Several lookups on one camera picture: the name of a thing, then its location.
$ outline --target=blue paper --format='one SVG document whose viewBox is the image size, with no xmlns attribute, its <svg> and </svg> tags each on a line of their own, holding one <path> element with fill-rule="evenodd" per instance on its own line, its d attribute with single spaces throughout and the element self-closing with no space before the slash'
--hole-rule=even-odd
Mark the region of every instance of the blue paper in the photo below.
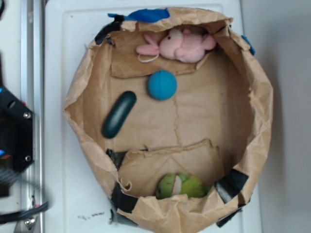
<svg viewBox="0 0 311 233">
<path fill-rule="evenodd" d="M 114 17 L 117 14 L 108 14 L 109 17 Z M 161 19 L 169 18 L 170 13 L 169 10 L 166 9 L 154 9 L 154 10 L 148 10 L 148 9 L 142 9 L 138 11 L 134 11 L 130 13 L 128 16 L 124 16 L 125 20 L 136 20 L 140 22 L 146 22 L 146 23 L 155 23 Z"/>
</svg>

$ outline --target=white surface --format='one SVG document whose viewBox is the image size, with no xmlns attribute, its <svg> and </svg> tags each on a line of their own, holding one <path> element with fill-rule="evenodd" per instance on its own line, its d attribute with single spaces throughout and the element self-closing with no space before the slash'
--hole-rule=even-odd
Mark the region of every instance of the white surface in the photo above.
<svg viewBox="0 0 311 233">
<path fill-rule="evenodd" d="M 274 87 L 270 155 L 262 173 L 264 233 L 311 229 L 311 1 L 242 0 L 245 34 Z"/>
<path fill-rule="evenodd" d="M 5 1 L 0 20 L 0 54 L 4 85 L 20 97 L 20 1 Z"/>
<path fill-rule="evenodd" d="M 207 8 L 234 17 L 233 29 L 242 33 L 238 0 L 202 0 L 170 6 Z M 45 182 L 53 192 L 53 207 L 45 214 L 47 233 L 146 232 L 109 224 L 110 201 L 97 184 L 80 149 L 77 137 L 62 115 L 62 106 L 74 73 L 102 26 L 113 21 L 107 13 L 127 15 L 141 8 L 168 6 L 168 1 L 50 0 L 46 7 L 45 59 Z M 261 233 L 258 189 L 242 213 L 209 233 Z"/>
<path fill-rule="evenodd" d="M 3 84 L 20 97 L 20 1 L 6 1 L 6 9 L 0 20 L 0 54 Z M 0 213 L 20 210 L 20 184 L 10 189 L 11 196 L 0 198 Z M 16 223 L 0 225 L 0 233 L 12 233 Z"/>
</svg>

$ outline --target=metal frame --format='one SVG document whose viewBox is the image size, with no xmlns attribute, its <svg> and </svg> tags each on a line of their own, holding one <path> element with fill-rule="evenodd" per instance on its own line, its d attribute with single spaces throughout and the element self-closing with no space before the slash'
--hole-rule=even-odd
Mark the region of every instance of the metal frame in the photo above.
<svg viewBox="0 0 311 233">
<path fill-rule="evenodd" d="M 23 0 L 21 2 L 21 99 L 35 113 L 35 162 L 25 171 L 23 178 L 36 181 L 41 186 L 43 186 L 43 44 L 45 4 L 45 0 Z M 21 188 L 21 197 L 21 208 L 28 209 L 34 205 L 34 201 L 42 202 L 43 194 L 36 193 L 34 196 L 33 188 L 25 184 Z M 43 217 L 41 213 L 36 218 L 32 232 L 44 232 Z"/>
</svg>

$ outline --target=blue tape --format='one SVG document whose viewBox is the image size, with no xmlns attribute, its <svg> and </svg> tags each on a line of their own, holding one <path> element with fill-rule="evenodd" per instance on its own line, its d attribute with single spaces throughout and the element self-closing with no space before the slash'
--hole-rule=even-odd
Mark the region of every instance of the blue tape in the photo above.
<svg viewBox="0 0 311 233">
<path fill-rule="evenodd" d="M 114 17 L 117 14 L 111 14 L 109 13 L 109 17 Z M 170 13 L 169 10 L 166 9 L 142 9 L 138 11 L 134 11 L 130 13 L 128 16 L 124 16 L 125 20 L 136 20 L 140 22 L 146 22 L 146 23 L 155 23 L 158 22 L 161 19 L 169 18 Z"/>
<path fill-rule="evenodd" d="M 256 51 L 254 47 L 252 46 L 251 42 L 249 42 L 248 38 L 245 35 L 241 35 L 241 37 L 251 46 L 249 51 L 251 52 L 252 55 L 255 55 Z"/>
</svg>

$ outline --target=green and white toy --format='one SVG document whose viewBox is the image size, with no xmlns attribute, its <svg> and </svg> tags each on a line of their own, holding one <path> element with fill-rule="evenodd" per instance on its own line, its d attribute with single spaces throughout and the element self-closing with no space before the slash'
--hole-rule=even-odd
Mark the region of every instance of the green and white toy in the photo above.
<svg viewBox="0 0 311 233">
<path fill-rule="evenodd" d="M 195 176 L 169 173 L 159 182 L 155 196 L 157 199 L 164 199 L 177 194 L 187 194 L 189 198 L 202 198 L 209 190 L 210 188 Z"/>
</svg>

